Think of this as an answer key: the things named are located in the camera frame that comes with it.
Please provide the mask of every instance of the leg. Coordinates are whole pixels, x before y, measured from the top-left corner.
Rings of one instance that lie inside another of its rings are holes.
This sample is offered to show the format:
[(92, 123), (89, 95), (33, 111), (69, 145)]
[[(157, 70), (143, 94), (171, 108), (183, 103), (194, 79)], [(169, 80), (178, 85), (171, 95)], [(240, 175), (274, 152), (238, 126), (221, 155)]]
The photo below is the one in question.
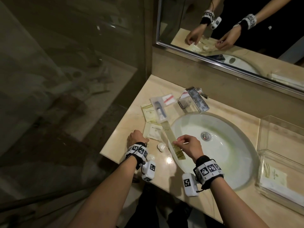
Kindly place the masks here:
[(159, 228), (155, 187), (146, 183), (142, 192), (135, 213), (129, 219), (125, 228)]
[(190, 207), (187, 203), (180, 202), (177, 207), (172, 211), (168, 216), (168, 225), (169, 228), (188, 228), (188, 218), (192, 211), (192, 207)]

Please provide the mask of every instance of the white ceramic basin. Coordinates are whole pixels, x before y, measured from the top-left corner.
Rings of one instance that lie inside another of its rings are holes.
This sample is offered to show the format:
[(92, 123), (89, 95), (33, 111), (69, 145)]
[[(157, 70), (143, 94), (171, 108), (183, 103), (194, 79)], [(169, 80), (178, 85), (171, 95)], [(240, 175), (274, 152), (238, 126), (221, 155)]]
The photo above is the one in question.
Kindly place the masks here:
[[(249, 138), (233, 123), (211, 113), (189, 113), (178, 118), (171, 126), (176, 138), (188, 134), (196, 137), (205, 155), (214, 159), (225, 173), (224, 179), (234, 190), (241, 188), (255, 176), (258, 170), (257, 152)], [(211, 135), (209, 141), (201, 133)], [(185, 172), (193, 173), (195, 164), (186, 154), (186, 160), (178, 160), (169, 145), (174, 160)]]

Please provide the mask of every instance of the clear acrylic tray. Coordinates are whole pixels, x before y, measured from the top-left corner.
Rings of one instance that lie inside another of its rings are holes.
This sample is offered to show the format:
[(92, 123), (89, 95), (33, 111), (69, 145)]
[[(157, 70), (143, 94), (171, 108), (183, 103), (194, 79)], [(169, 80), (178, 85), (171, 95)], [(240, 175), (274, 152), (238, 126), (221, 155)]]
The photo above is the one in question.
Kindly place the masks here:
[(304, 215), (304, 129), (267, 116), (261, 119), (257, 151), (258, 191)]

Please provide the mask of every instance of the black pants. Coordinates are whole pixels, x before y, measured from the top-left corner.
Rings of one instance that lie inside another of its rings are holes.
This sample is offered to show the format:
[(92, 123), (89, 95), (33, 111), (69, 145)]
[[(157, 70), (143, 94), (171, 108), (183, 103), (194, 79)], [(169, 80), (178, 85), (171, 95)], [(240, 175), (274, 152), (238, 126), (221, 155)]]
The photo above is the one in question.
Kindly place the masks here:
[[(182, 210), (173, 210), (168, 216), (169, 228), (188, 228), (188, 217)], [(155, 203), (147, 203), (139, 198), (135, 213), (129, 219), (125, 228), (159, 228)]]

